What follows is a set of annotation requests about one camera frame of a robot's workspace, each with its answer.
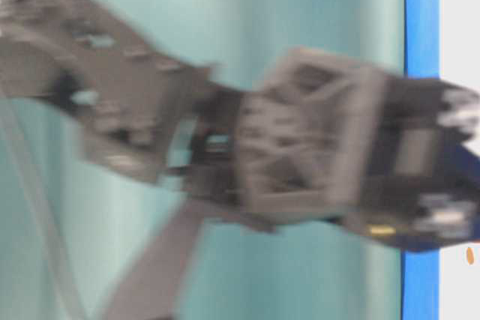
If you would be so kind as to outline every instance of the white surface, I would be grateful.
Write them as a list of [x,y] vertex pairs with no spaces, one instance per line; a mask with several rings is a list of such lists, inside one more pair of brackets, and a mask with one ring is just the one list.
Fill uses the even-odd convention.
[[[440,0],[440,76],[480,91],[480,3]],[[468,144],[480,154],[480,136]],[[474,262],[467,261],[467,249]],[[480,244],[463,244],[440,251],[439,319],[479,317]]]

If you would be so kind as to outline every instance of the wire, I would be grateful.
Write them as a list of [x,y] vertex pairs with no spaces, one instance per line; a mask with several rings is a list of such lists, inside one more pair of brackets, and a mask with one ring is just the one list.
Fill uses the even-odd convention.
[[33,161],[32,153],[18,118],[0,82],[0,132],[19,176],[22,191],[40,235],[43,252],[55,290],[73,320],[87,320],[80,292],[68,258],[67,247],[57,228],[50,202],[47,198],[41,174]]

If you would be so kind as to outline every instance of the mechanical part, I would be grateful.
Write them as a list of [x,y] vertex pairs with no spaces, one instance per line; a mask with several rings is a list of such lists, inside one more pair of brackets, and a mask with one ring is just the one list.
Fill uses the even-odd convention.
[[[184,177],[187,201],[119,283],[105,319],[171,319],[206,218],[267,232],[325,220],[408,250],[480,235],[480,162],[461,147],[479,122],[469,89],[297,48],[247,93],[158,52],[92,0],[1,0],[0,15],[5,97],[76,119],[93,163],[151,184]],[[192,119],[190,162],[168,169],[173,136]],[[48,237],[58,236],[44,232],[54,252]]]

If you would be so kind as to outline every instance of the dark blue part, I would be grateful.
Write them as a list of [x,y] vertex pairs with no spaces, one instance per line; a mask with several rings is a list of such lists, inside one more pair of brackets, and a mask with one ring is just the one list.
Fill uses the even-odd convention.
[[[405,72],[439,76],[440,0],[405,0]],[[402,319],[439,318],[438,251],[402,254]]]
[[480,189],[479,157],[465,147],[459,146],[455,149],[454,161],[454,170]]

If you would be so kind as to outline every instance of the blue border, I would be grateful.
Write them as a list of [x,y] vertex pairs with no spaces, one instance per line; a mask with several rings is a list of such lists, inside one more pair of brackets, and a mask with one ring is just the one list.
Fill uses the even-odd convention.
[[[405,72],[439,76],[440,0],[405,0]],[[402,254],[402,319],[439,318],[438,251]]]

